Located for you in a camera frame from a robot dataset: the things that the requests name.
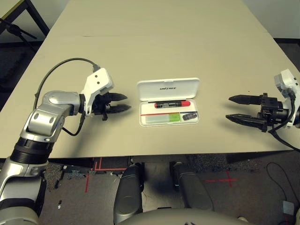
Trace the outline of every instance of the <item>black item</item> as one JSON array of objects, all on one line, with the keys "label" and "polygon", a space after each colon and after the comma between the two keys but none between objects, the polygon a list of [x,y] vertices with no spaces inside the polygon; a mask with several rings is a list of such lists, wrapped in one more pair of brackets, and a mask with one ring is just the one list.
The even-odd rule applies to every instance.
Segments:
[{"label": "black item", "polygon": [[192,112],[192,113],[184,115],[182,118],[183,118],[183,120],[191,120],[191,119],[197,118],[197,113]]},{"label": "black item", "polygon": [[[2,19],[5,19],[7,22],[12,23],[24,10],[27,10],[34,22],[41,29],[42,33],[47,36],[50,29],[30,0],[20,1],[17,5],[15,5],[12,11]],[[4,23],[0,23],[0,34],[5,30],[5,28],[6,25]]]},{"label": "black item", "polygon": [[39,188],[39,192],[37,195],[37,199],[34,205],[34,211],[39,216],[42,212],[44,200],[45,200],[45,192],[46,192],[47,182],[44,178],[41,179],[41,186]]},{"label": "black item", "polygon": [[235,123],[259,128],[263,132],[268,130],[268,126],[283,123],[289,114],[288,109],[283,108],[282,102],[277,101],[275,97],[268,97],[267,93],[260,96],[236,95],[229,100],[243,105],[261,105],[257,118],[244,114],[226,115],[226,118]]},{"label": "black item", "polygon": [[173,101],[173,102],[156,102],[155,108],[161,109],[161,108],[173,108],[173,107],[181,107],[182,103],[181,101]]},{"label": "black item", "polygon": [[29,198],[7,198],[0,202],[0,210],[18,206],[35,209],[34,201]]},{"label": "black item", "polygon": [[113,206],[114,224],[143,212],[140,172],[139,165],[131,165],[123,173]]},{"label": "black item", "polygon": [[104,95],[97,95],[92,105],[92,111],[95,115],[102,115],[102,120],[107,120],[108,113],[120,113],[131,108],[129,105],[111,106],[112,101],[121,101],[127,99],[127,96],[118,93],[106,93]]},{"label": "black item", "polygon": [[43,164],[47,162],[54,143],[36,142],[19,138],[10,159],[25,164]]},{"label": "black item", "polygon": [[199,177],[183,163],[170,164],[173,183],[179,186],[185,208],[213,211],[213,202]]},{"label": "black item", "polygon": [[34,39],[37,39],[35,36],[33,36],[32,34],[30,33],[27,33],[26,31],[22,30],[19,26],[15,25],[15,24],[12,24],[8,21],[5,21],[3,19],[0,18],[0,21],[5,23],[6,24],[6,30],[19,37],[34,53],[36,53],[37,51],[34,49],[34,47],[32,47],[32,45],[22,36],[22,33],[23,34],[26,34],[28,35],[29,37],[31,38],[34,38]]}]

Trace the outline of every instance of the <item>beige table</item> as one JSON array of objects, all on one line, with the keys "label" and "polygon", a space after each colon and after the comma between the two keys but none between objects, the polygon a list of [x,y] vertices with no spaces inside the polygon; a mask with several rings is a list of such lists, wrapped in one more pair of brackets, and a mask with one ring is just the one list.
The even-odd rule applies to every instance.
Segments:
[{"label": "beige table", "polygon": [[[270,134],[230,122],[226,114],[253,116],[259,106],[238,105],[238,94],[283,100],[273,76],[299,72],[241,0],[71,0],[0,114],[1,154],[10,155],[32,109],[34,93],[56,63],[85,57],[113,77],[113,92],[128,96],[128,112],[94,116],[81,133],[61,132],[51,157],[95,157],[286,150]],[[49,90],[83,89],[91,67],[70,62],[47,80]],[[198,77],[200,121],[195,125],[141,127],[139,80]],[[76,131],[79,116],[65,127]],[[283,138],[299,145],[299,130]]]}]

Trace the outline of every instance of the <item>small object on floor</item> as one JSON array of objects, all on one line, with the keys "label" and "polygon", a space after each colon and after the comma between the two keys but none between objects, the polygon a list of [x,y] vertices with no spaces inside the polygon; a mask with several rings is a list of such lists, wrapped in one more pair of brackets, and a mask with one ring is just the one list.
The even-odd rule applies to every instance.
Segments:
[{"label": "small object on floor", "polygon": [[244,217],[238,217],[239,220],[242,220],[242,221],[245,221],[245,222],[248,222],[248,220]]},{"label": "small object on floor", "polygon": [[288,201],[281,201],[281,208],[284,214],[294,215],[294,203]]}]

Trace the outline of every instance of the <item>red tape cross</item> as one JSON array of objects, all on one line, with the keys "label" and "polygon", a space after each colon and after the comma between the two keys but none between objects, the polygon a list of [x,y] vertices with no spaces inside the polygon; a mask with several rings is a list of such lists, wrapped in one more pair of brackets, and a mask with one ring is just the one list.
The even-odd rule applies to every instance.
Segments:
[{"label": "red tape cross", "polygon": [[204,180],[204,182],[206,183],[215,183],[215,182],[228,182],[229,183],[229,187],[233,187],[232,181],[237,181],[238,179],[231,179],[230,175],[229,175],[229,171],[226,171],[227,177],[228,179],[219,179],[219,180]]}]

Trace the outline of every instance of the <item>white device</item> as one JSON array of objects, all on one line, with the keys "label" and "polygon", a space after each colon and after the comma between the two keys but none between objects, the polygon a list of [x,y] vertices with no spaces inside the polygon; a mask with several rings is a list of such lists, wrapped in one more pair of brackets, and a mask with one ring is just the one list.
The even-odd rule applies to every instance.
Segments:
[{"label": "white device", "polygon": [[88,76],[81,94],[85,96],[84,110],[85,116],[92,112],[92,105],[96,95],[103,95],[113,88],[113,80],[105,68],[97,70]]},{"label": "white device", "polygon": [[275,85],[280,91],[280,93],[283,95],[283,97],[286,98],[286,101],[283,102],[283,108],[291,110],[291,100],[288,95],[288,89],[292,90],[292,92],[295,94],[296,99],[295,99],[295,112],[291,120],[287,123],[285,128],[289,128],[293,126],[295,118],[296,118],[296,113],[297,110],[300,107],[300,84],[297,82],[296,77],[292,75],[289,69],[286,69],[282,71],[280,74],[276,75],[274,77],[275,80]]}]

